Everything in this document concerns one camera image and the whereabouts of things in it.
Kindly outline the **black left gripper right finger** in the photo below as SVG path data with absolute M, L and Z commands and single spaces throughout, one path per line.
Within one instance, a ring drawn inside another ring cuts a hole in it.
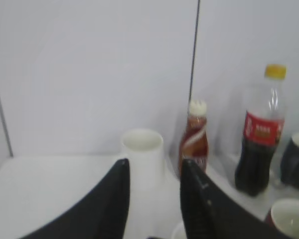
M 180 207 L 189 239 L 286 239 L 223 192 L 190 159 L 182 162 Z

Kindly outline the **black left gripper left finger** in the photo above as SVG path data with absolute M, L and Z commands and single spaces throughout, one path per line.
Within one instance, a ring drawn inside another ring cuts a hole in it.
M 122 239 L 130 205 L 130 164 L 119 159 L 78 203 L 27 239 Z

